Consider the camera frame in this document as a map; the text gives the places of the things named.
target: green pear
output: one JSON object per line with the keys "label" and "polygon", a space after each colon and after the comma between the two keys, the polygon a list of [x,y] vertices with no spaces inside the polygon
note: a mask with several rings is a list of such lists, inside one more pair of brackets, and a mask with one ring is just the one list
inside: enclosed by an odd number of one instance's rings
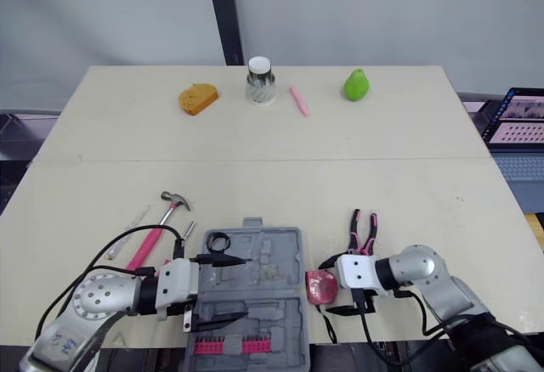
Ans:
{"label": "green pear", "polygon": [[370,86],[371,84],[366,79],[365,72],[362,69],[356,69],[343,84],[343,94],[349,100],[361,100],[368,92]]}

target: white wall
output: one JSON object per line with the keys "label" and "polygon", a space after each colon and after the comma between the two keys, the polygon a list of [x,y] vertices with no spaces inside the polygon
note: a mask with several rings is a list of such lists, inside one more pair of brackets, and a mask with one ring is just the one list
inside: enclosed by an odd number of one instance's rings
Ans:
{"label": "white wall", "polygon": [[457,91],[544,87],[544,0],[236,0],[276,65],[443,65]]}
{"label": "white wall", "polygon": [[212,0],[0,0],[0,111],[61,109],[90,65],[224,65]]}

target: jar lid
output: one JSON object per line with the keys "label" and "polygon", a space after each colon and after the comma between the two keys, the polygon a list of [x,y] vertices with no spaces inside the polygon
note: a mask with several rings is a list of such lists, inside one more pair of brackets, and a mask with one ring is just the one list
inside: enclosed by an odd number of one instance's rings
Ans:
{"label": "jar lid", "polygon": [[247,64],[249,65],[249,71],[258,75],[267,73],[271,69],[270,59],[264,56],[254,56],[253,58],[249,59]]}

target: laptop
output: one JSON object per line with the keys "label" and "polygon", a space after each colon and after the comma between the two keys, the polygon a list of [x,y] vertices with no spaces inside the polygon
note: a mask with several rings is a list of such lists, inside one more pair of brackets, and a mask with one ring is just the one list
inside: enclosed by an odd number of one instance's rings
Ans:
{"label": "laptop", "polygon": [[544,89],[508,90],[482,138],[522,211],[544,212]]}

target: laptop keyboard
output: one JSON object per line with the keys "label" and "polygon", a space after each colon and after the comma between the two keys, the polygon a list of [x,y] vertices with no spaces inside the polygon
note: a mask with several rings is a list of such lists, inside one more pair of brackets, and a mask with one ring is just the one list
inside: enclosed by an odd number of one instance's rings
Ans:
{"label": "laptop keyboard", "polygon": [[494,155],[493,158],[507,181],[544,181],[544,155]]}

